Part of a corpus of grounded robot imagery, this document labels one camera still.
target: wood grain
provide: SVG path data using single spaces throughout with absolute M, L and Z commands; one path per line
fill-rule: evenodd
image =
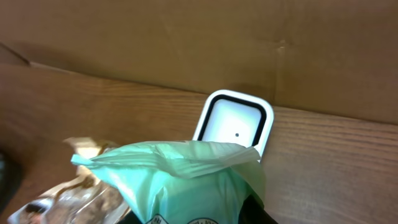
M 74 177 L 71 136 L 120 144 L 191 139 L 206 95 L 0 65 L 0 148 L 25 179 L 0 222 Z M 279 223 L 395 223 L 398 126 L 274 107 L 263 166 Z

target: brown cardboard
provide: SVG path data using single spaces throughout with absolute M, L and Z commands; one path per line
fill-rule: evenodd
M 51 67 L 398 124 L 397 12 L 393 0 L 5 0 L 0 39 Z
M 271 100 L 278 7 L 242 0 L 2 1 L 0 30 L 37 63 L 207 93 L 248 91 Z
M 0 63 L 28 66 L 28 61 L 0 43 Z
M 290 5 L 275 102 L 398 123 L 398 2 Z

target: mint green bag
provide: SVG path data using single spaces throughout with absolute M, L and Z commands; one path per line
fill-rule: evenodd
M 141 142 L 72 157 L 117 188 L 142 223 L 238 223 L 244 200 L 264 207 L 265 177 L 253 147 L 218 142 Z

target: plastic packaging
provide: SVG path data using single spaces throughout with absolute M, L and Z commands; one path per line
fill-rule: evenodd
M 234 224 L 252 195 L 263 208 L 258 152 L 217 142 L 142 142 L 72 157 L 117 188 L 142 223 Z
M 68 139 L 76 153 L 91 158 L 116 147 L 98 144 L 90 138 Z M 12 214 L 11 224 L 114 224 L 127 214 L 129 207 L 117 189 L 101 182 L 85 167 L 78 177 L 59 184 Z

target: black object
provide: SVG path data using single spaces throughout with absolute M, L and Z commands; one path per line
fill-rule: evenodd
M 118 224 L 142 224 L 142 223 L 133 212 L 130 212 Z M 278 224 L 278 223 L 273 218 L 271 218 L 267 214 L 267 212 L 264 211 L 259 206 L 259 204 L 256 202 L 256 199 L 254 199 L 254 197 L 250 195 L 244 201 L 241 212 L 239 213 L 239 224 Z
M 21 180 L 21 167 L 0 152 L 0 213 L 17 192 Z

